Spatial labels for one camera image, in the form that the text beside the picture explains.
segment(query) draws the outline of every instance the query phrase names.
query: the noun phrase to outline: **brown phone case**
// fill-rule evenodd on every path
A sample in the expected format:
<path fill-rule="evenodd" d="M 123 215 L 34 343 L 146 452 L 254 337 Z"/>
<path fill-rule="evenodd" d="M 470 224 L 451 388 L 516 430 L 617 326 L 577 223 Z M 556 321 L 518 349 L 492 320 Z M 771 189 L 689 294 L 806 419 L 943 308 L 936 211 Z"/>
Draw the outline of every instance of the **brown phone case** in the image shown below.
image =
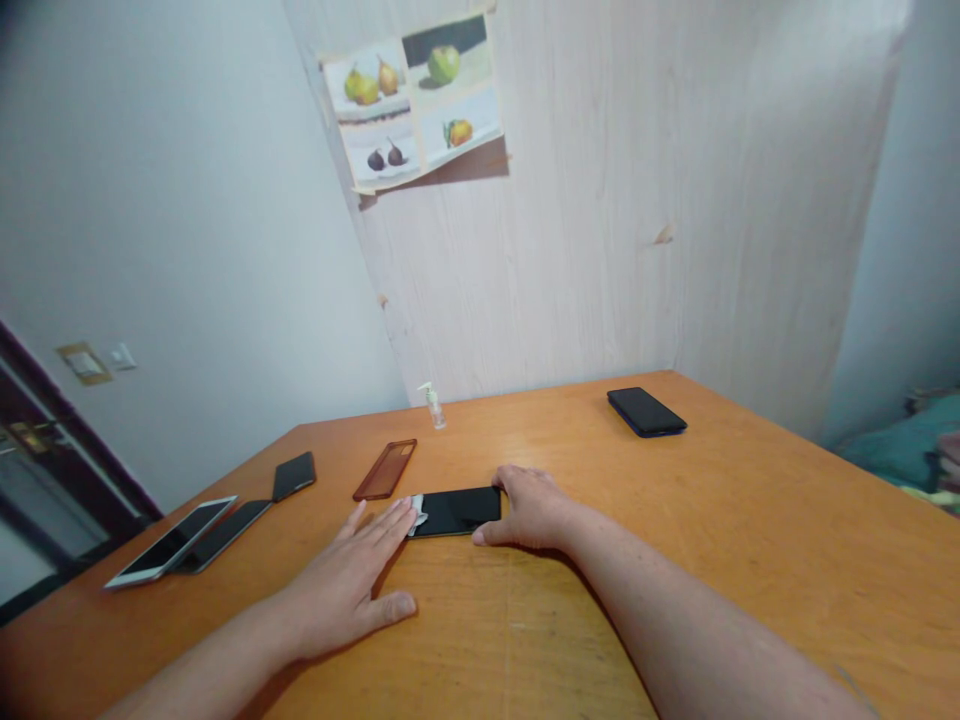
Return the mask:
<path fill-rule="evenodd" d="M 387 443 L 380 453 L 380 457 L 370 468 L 370 472 L 360 483 L 360 487 L 353 494 L 357 502 L 361 500 L 382 500 L 393 494 L 393 489 L 400 482 L 407 463 L 417 447 L 416 440 L 401 440 Z"/>

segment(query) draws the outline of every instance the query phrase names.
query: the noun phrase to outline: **fingernail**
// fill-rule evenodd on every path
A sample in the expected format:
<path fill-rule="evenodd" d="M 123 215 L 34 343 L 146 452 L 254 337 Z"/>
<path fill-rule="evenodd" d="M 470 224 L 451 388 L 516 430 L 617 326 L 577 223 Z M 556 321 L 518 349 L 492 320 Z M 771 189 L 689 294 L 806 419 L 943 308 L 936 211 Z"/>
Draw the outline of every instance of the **fingernail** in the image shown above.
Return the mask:
<path fill-rule="evenodd" d="M 417 611 L 417 603 L 412 595 L 404 595 L 400 598 L 400 611 L 406 615 L 413 615 Z"/>

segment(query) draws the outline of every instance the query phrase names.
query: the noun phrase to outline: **fruit painting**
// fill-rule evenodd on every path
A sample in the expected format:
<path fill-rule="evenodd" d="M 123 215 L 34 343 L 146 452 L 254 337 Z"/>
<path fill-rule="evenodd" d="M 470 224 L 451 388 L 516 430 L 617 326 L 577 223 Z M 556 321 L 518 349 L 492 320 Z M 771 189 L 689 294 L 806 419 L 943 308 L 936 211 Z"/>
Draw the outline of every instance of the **fruit painting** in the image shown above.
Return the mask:
<path fill-rule="evenodd" d="M 475 15 L 403 38 L 410 93 L 424 110 L 487 84 L 493 63 L 486 16 Z"/>
<path fill-rule="evenodd" d="M 403 48 L 396 40 L 323 63 L 333 111 L 342 124 L 410 112 Z"/>
<path fill-rule="evenodd" d="M 503 135 L 483 13 L 317 67 L 358 193 L 408 183 Z"/>
<path fill-rule="evenodd" d="M 503 135 L 497 89 L 487 85 L 417 118 L 426 165 L 444 162 Z"/>
<path fill-rule="evenodd" d="M 345 126 L 341 135 L 358 187 L 389 187 L 422 173 L 409 113 L 399 120 Z"/>

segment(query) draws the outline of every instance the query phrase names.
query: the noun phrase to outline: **light switch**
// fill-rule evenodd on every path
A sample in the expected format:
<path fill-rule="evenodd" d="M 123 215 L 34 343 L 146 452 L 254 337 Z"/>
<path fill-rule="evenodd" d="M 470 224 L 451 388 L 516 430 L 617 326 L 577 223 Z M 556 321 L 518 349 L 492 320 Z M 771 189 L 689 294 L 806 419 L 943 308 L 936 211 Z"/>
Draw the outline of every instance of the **light switch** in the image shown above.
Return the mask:
<path fill-rule="evenodd" d="M 103 372 L 100 363 L 90 353 L 71 353 L 65 359 L 70 369 L 80 377 L 93 377 Z"/>
<path fill-rule="evenodd" d="M 107 348 L 107 365 L 114 371 L 133 370 L 137 361 L 133 359 L 126 343 L 116 343 Z"/>
<path fill-rule="evenodd" d="M 67 367 L 84 385 L 99 385 L 113 380 L 113 375 L 93 354 L 90 345 L 85 342 L 64 345 L 57 348 L 57 354 L 63 358 Z"/>

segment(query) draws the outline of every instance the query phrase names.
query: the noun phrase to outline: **hand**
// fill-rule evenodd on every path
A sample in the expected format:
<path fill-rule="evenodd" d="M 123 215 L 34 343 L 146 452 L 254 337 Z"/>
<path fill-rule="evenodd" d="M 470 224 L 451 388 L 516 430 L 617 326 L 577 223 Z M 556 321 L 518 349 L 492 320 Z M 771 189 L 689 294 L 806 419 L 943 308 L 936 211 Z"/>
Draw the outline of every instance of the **hand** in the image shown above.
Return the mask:
<path fill-rule="evenodd" d="M 409 593 L 373 600 L 371 589 L 417 518 L 410 498 L 397 500 L 357 531 L 361 501 L 326 550 L 271 598 L 293 643 L 293 656 L 307 659 L 349 645 L 375 630 L 413 615 Z"/>
<path fill-rule="evenodd" d="M 475 545 L 516 543 L 529 548 L 559 548 L 567 519 L 577 503 L 563 494 L 550 473 L 501 465 L 492 484 L 510 497 L 510 514 L 473 533 Z"/>

